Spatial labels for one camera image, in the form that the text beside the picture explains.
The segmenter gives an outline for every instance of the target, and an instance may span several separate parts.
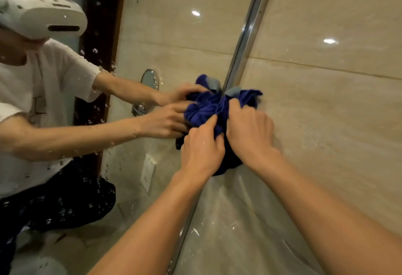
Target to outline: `neck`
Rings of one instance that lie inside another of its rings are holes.
[[[23,66],[26,62],[27,54],[25,51],[0,44],[0,63],[9,66]]]

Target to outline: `cleaning cloth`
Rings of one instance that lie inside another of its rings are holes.
[[[208,92],[191,93],[187,96],[187,100],[195,101],[196,104],[191,104],[184,112],[184,118],[190,123],[191,127],[199,127],[204,124],[211,116],[216,114],[218,121],[214,129],[214,137],[216,138],[221,133],[225,137],[225,156],[221,166],[214,176],[222,175],[230,168],[236,168],[242,164],[242,161],[234,154],[226,137],[226,123],[229,118],[229,100],[237,98],[240,101],[240,106],[248,105],[257,108],[257,96],[263,93],[259,90],[242,90],[240,87],[233,87],[227,90],[222,97],[222,89],[219,80],[200,75],[196,82],[209,89]],[[176,140],[176,148],[181,149],[184,143],[186,134]]]

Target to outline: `wall outlet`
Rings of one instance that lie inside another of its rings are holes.
[[[153,178],[153,174],[155,173],[156,169],[156,162],[155,160],[149,155],[145,155],[144,166],[142,168],[142,175],[141,175],[141,183],[145,188],[145,191],[149,193],[149,188],[151,187],[151,181]]]

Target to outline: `t-shirt sleeve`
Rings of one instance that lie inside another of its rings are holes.
[[[0,103],[0,123],[8,119],[9,117],[21,112],[23,112],[21,109],[13,105],[7,103]]]
[[[53,41],[53,47],[57,48],[60,52],[62,90],[89,103],[96,100],[101,92],[93,90],[92,85],[100,73],[99,67],[90,63],[83,56],[80,56],[62,43]]]

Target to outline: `hand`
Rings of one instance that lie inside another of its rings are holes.
[[[214,127],[218,117],[213,115],[199,128],[191,128],[181,147],[179,175],[204,185],[218,170],[225,155],[223,134],[214,139]]]
[[[181,101],[134,118],[139,124],[137,134],[146,138],[179,138],[188,132],[184,111],[191,101]]]
[[[190,93],[194,92],[206,92],[207,88],[204,88],[201,85],[192,85],[189,83],[183,83],[180,87],[178,87],[173,92],[158,92],[155,102],[159,106],[166,106],[168,104],[177,103],[179,101],[185,101],[186,96]]]
[[[262,111],[240,107],[238,99],[229,101],[229,119],[226,136],[234,153],[244,164],[254,166],[264,160],[272,147],[274,123]]]

